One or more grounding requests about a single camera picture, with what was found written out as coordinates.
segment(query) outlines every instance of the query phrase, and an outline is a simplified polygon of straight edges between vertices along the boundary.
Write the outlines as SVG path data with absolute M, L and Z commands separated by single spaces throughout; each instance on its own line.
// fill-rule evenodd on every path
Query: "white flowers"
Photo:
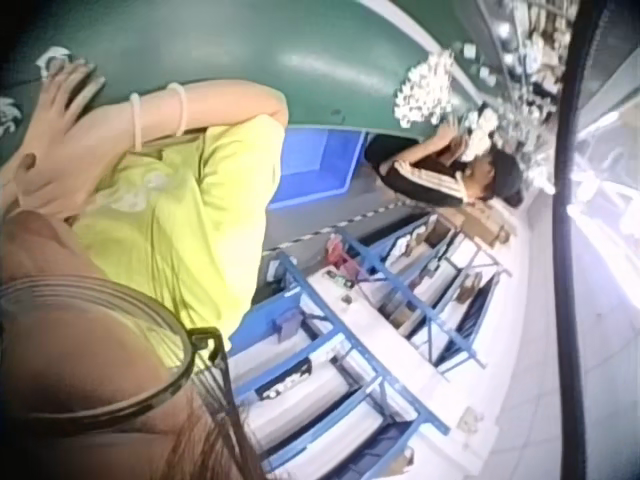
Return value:
M 449 113 L 451 105 L 451 68 L 453 53 L 444 50 L 412 68 L 398 93 L 394 115 L 403 128 L 413 122 L 429 120 L 436 125 Z

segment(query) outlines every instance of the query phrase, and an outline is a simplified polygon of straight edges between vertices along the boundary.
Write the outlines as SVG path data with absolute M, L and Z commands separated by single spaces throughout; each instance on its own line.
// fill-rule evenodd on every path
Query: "yellow shirt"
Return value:
M 228 339 L 249 309 L 284 128 L 266 115 L 127 154 L 74 225 L 106 276 Z

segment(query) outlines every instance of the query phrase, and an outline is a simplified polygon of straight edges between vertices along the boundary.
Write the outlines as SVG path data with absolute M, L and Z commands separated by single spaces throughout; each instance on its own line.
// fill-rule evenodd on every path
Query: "white bangle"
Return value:
M 133 112 L 133 151 L 142 150 L 142 127 L 140 125 L 140 95 L 132 93 L 129 96 L 131 110 Z
M 179 83 L 170 83 L 167 85 L 167 90 L 175 90 L 180 95 L 180 123 L 178 124 L 178 130 L 176 131 L 176 137 L 184 134 L 184 131 L 187 129 L 187 92 L 184 91 L 184 87 Z

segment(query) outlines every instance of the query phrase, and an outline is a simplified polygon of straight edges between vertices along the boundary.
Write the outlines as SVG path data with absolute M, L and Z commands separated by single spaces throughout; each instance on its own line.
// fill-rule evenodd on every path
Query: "woman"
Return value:
M 255 288 L 284 97 L 250 82 L 200 82 L 78 120 L 104 84 L 86 82 L 91 70 L 81 61 L 52 67 L 23 144 L 0 172 L 3 284 L 106 277 L 161 302 L 187 328 L 216 327 L 228 338 Z M 166 358 L 102 309 L 61 298 L 3 317 L 9 414 L 99 408 L 170 375 Z M 218 399 L 221 417 L 187 388 L 117 431 L 35 444 L 27 437 L 18 453 L 60 478 L 266 478 L 228 393 Z
M 365 158 L 387 187 L 434 207 L 504 199 L 520 188 L 522 171 L 512 155 L 494 147 L 463 163 L 459 159 L 466 147 L 466 139 L 444 124 L 422 143 L 378 135 Z

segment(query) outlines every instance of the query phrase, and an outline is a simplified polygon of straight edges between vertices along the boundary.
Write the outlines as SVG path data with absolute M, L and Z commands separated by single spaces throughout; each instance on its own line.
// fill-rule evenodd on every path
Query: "blue plastic bin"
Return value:
M 298 205 L 349 188 L 364 132 L 290 128 L 282 149 L 282 177 L 269 208 Z

